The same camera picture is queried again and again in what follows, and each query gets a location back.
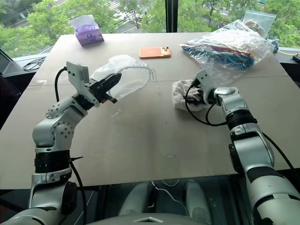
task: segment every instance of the smartphone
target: smartphone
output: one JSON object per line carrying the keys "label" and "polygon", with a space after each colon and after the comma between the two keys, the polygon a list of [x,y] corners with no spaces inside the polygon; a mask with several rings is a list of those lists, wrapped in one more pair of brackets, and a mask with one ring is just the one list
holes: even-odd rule
{"label": "smartphone", "polygon": [[169,47],[140,48],[141,59],[168,58],[171,56]]}

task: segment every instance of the black cable on table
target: black cable on table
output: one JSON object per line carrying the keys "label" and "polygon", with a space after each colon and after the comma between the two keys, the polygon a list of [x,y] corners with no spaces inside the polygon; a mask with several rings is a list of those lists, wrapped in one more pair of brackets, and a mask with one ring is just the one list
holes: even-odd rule
{"label": "black cable on table", "polygon": [[86,196],[85,196],[85,192],[84,192],[84,188],[83,188],[83,182],[81,181],[79,173],[76,170],[76,168],[75,168],[75,166],[74,166],[74,164],[73,164],[72,161],[70,161],[70,165],[71,165],[71,168],[74,171],[75,176],[76,176],[76,178],[78,180],[78,183],[79,183],[79,187],[80,187],[80,191],[81,191],[81,196],[82,196],[82,206],[83,206],[82,220],[83,220],[83,224],[85,225],[86,221],[87,221],[87,206],[86,206]]}
{"label": "black cable on table", "polygon": [[63,69],[61,69],[60,71],[58,71],[56,77],[55,77],[55,80],[54,80],[54,89],[55,89],[55,96],[56,96],[56,101],[59,102],[60,101],[60,97],[58,95],[58,89],[57,89],[57,82],[58,82],[58,78],[60,77],[60,74],[63,72],[63,71],[66,71],[67,70],[67,67],[64,67]]}
{"label": "black cable on table", "polygon": [[42,63],[45,61],[46,57],[42,57],[36,60],[33,60],[29,63],[27,63],[25,66],[23,66],[23,70],[25,71],[30,71],[30,70],[34,70],[34,69],[39,69],[39,67],[42,65]]}
{"label": "black cable on table", "polygon": [[192,112],[191,112],[191,110],[188,108],[188,93],[189,93],[189,91],[192,89],[192,85],[188,88],[188,90],[187,90],[187,93],[186,93],[186,96],[185,96],[185,105],[186,105],[186,109],[187,109],[187,111],[192,115],[192,117],[195,119],[195,120],[197,120],[197,121],[199,121],[200,123],[202,123],[202,124],[205,124],[205,125],[208,125],[208,126],[212,126],[212,127],[218,127],[218,126],[222,126],[222,125],[225,125],[226,124],[226,122],[223,122],[223,123],[219,123],[219,124],[211,124],[209,121],[208,121],[208,113],[210,112],[210,110],[212,109],[212,107],[214,106],[214,105],[211,105],[211,107],[208,109],[208,111],[206,112],[206,121],[207,122],[205,122],[205,121],[202,121],[201,119],[199,119],[199,118],[197,118]]}
{"label": "black cable on table", "polygon": [[216,105],[216,103],[212,104],[212,105],[210,106],[210,108],[208,109],[208,111],[206,112],[206,114],[205,114],[206,122],[207,122],[209,125],[213,126],[213,127],[218,127],[218,126],[226,125],[227,122],[218,123],[218,124],[212,124],[212,123],[209,121],[209,119],[208,119],[208,114],[210,113],[210,110],[211,110],[215,105]]}
{"label": "black cable on table", "polygon": [[293,167],[292,163],[290,162],[290,160],[286,157],[286,155],[284,154],[284,152],[279,148],[278,145],[276,145],[276,143],[271,139],[269,138],[264,132],[262,133],[263,136],[265,138],[267,138],[267,140],[277,149],[277,151],[279,152],[279,154],[282,156],[282,158],[286,161],[286,163],[289,165],[292,173],[294,174],[296,180],[297,180],[297,183],[300,187],[300,176],[299,174],[297,173],[297,171],[295,170],[295,168]]}

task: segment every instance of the table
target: table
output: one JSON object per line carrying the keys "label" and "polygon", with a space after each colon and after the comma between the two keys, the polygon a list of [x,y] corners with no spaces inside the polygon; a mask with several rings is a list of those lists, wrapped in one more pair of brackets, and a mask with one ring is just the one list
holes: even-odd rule
{"label": "table", "polygon": [[[105,103],[92,108],[75,129],[71,156],[84,156],[75,161],[84,185],[235,173],[228,128],[200,124],[171,102],[172,83],[191,79],[199,70],[178,44],[203,34],[104,34],[105,42],[87,47],[81,47],[74,35],[61,36],[0,131],[0,189],[30,187],[32,130],[55,102],[54,77],[67,60],[81,62],[91,72],[109,57],[127,53],[138,58],[138,48],[151,46],[167,45],[172,51],[169,59],[144,60],[156,69],[159,88],[150,82],[122,99],[121,106]],[[300,167],[300,90],[276,58],[268,56],[232,86],[240,89],[261,129]],[[61,99],[75,93],[67,74],[61,75],[58,89]],[[119,108],[121,113],[111,117]],[[221,109],[215,107],[210,119],[223,121]],[[274,154],[275,169],[287,169],[275,149]]]}

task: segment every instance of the clear plastic bag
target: clear plastic bag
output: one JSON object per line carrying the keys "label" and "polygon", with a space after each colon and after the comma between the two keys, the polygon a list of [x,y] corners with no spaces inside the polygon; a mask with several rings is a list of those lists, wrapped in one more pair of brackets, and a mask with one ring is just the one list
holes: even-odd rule
{"label": "clear plastic bag", "polygon": [[116,55],[109,58],[108,63],[96,69],[91,78],[100,81],[112,73],[122,73],[118,84],[108,92],[110,96],[117,100],[142,89],[150,80],[157,82],[154,69],[129,55]]}
{"label": "clear plastic bag", "polygon": [[274,20],[275,14],[268,14],[263,12],[256,12],[247,10],[243,19],[243,23],[258,32],[262,37],[266,37]]}
{"label": "clear plastic bag", "polygon": [[232,83],[274,49],[274,45],[240,20],[180,46],[208,71],[216,85]]}

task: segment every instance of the metal arm segment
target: metal arm segment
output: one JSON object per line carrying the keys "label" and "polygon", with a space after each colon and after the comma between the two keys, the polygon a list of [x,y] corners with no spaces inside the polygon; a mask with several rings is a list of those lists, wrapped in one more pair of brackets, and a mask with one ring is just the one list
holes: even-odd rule
{"label": "metal arm segment", "polygon": [[276,172],[274,155],[257,120],[251,115],[237,88],[214,88],[205,70],[196,74],[206,103],[220,106],[226,117],[232,143],[229,145],[232,165],[245,174],[248,197],[255,225],[298,225],[300,194],[284,176]]}
{"label": "metal arm segment", "polygon": [[74,129],[91,107],[106,100],[116,102],[107,92],[119,82],[121,74],[96,81],[89,78],[86,66],[71,62],[67,62],[67,72],[77,93],[52,105],[32,133],[36,171],[32,175],[29,209],[4,224],[60,224],[76,208],[77,185],[68,181],[72,174],[69,149]]}

